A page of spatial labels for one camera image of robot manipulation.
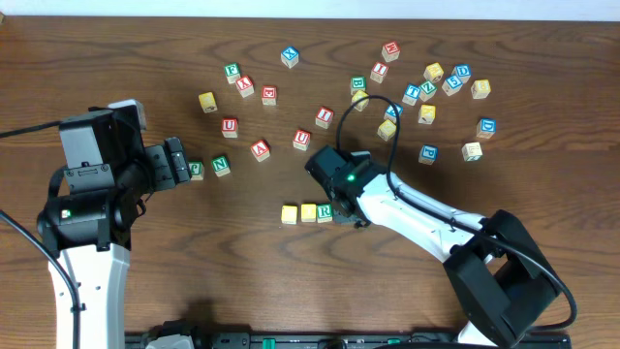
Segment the green R block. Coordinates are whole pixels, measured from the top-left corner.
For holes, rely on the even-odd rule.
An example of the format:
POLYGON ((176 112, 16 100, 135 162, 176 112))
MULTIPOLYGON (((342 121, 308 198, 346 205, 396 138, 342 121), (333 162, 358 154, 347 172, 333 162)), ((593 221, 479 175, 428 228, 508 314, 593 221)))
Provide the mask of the green R block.
POLYGON ((331 204, 317 205, 317 222, 326 223, 333 220, 333 210, 331 204))

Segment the yellow O block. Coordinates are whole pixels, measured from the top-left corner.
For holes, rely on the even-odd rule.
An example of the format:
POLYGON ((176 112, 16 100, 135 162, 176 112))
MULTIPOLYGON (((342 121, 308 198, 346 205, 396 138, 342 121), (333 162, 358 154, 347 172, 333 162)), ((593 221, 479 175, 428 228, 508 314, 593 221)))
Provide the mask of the yellow O block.
POLYGON ((301 222, 312 223, 317 221, 317 205, 302 204, 300 207, 301 222))

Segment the yellow C block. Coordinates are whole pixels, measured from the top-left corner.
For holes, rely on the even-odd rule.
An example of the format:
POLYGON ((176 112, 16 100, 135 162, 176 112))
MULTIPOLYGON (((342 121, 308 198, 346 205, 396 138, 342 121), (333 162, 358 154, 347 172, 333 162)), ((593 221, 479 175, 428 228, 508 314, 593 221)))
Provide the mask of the yellow C block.
POLYGON ((283 224, 295 225, 297 223, 297 206, 284 205, 281 209, 281 222, 283 224))

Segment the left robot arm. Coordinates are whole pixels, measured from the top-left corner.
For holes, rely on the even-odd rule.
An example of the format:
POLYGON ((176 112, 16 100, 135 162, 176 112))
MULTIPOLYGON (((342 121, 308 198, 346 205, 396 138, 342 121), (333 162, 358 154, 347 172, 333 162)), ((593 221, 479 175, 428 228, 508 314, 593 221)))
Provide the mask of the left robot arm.
POLYGON ((192 178, 177 137, 147 146, 135 99, 59 124, 66 166, 49 182, 38 232, 52 259, 59 348, 122 348, 131 227, 158 191, 192 178))

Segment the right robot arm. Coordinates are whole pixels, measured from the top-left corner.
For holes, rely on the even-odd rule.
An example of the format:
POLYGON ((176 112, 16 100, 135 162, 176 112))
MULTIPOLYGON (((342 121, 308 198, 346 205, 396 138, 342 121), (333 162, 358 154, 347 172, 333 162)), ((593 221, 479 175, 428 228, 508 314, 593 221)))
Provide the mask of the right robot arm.
POLYGON ((356 224, 393 230, 439 260, 469 322, 464 344, 512 348, 566 287, 528 231, 504 210, 462 211, 413 189, 366 151, 329 145, 305 170, 356 224))

